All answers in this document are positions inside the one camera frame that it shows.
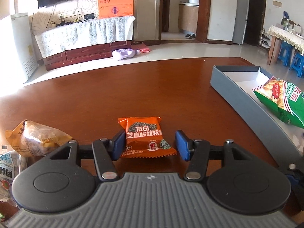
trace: white tablecloth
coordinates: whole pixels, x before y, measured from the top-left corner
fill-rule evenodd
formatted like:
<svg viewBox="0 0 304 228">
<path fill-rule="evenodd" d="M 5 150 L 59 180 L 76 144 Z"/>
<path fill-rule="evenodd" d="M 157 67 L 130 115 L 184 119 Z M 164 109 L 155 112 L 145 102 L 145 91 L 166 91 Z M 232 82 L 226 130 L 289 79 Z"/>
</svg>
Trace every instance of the white tablecloth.
<svg viewBox="0 0 304 228">
<path fill-rule="evenodd" d="M 65 50 L 133 39 L 134 16 L 91 19 L 36 35 L 43 58 Z"/>
<path fill-rule="evenodd" d="M 301 54 L 304 54 L 304 40 L 300 37 L 287 32 L 281 28 L 276 26 L 271 26 L 267 32 L 268 35 L 277 37 L 278 39 L 284 40 L 290 45 L 294 46 L 296 49 L 300 51 Z"/>
</svg>

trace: tiled floor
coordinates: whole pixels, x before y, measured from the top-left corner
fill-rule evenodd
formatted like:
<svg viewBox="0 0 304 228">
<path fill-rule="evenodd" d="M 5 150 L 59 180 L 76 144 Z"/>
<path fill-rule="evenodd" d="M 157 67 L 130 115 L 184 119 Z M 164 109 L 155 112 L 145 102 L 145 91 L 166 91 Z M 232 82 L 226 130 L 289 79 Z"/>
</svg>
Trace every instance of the tiled floor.
<svg viewBox="0 0 304 228">
<path fill-rule="evenodd" d="M 85 63 L 74 64 L 52 71 L 46 71 L 45 66 L 40 66 L 27 83 L 32 83 L 56 78 L 63 75 L 73 74 L 77 72 L 129 64 L 139 63 L 163 59 L 177 59 L 190 57 L 242 57 L 257 66 L 262 66 L 267 71 L 278 78 L 293 82 L 300 89 L 304 90 L 304 80 L 297 77 L 295 71 L 288 70 L 280 62 L 277 64 L 267 65 L 267 51 L 250 46 L 250 45 L 217 45 L 217 44 L 200 44 L 200 43 L 181 43 L 181 44 L 162 44 L 150 46 L 150 52 L 140 54 L 134 58 L 115 61 L 113 58 L 94 60 Z"/>
<path fill-rule="evenodd" d="M 185 38 L 186 34 L 181 32 L 162 32 L 161 36 L 162 36 L 161 37 L 162 40 L 186 39 Z"/>
</svg>

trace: orange cardboard box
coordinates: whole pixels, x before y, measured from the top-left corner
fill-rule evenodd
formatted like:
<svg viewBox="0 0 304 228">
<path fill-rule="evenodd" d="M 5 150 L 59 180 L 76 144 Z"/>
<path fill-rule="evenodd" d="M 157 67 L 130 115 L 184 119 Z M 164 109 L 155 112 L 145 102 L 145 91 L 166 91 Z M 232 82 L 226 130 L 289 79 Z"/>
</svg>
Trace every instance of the orange cardboard box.
<svg viewBox="0 0 304 228">
<path fill-rule="evenodd" d="M 97 0 L 99 18 L 133 15 L 133 0 Z"/>
</svg>

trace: white pot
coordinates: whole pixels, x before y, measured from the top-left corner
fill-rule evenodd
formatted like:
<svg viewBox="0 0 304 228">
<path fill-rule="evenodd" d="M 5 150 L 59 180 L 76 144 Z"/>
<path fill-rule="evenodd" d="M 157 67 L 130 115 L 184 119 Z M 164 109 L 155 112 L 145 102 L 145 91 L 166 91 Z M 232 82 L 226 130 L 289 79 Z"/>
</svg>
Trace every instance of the white pot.
<svg viewBox="0 0 304 228">
<path fill-rule="evenodd" d="M 195 3 L 195 4 L 199 4 L 200 0 L 189 0 L 189 3 Z"/>
</svg>

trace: plastic bottle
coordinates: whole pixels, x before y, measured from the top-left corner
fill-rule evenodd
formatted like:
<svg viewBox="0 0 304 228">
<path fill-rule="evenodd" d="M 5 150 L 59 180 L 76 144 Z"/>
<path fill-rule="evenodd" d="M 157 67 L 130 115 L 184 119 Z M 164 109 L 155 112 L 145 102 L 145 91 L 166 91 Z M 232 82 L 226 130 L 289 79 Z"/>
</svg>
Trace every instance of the plastic bottle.
<svg viewBox="0 0 304 228">
<path fill-rule="evenodd" d="M 115 60 L 122 60 L 125 58 L 132 58 L 135 55 L 138 55 L 140 50 L 133 50 L 133 49 L 121 49 L 121 50 L 114 50 L 112 52 L 113 59 Z"/>
</svg>

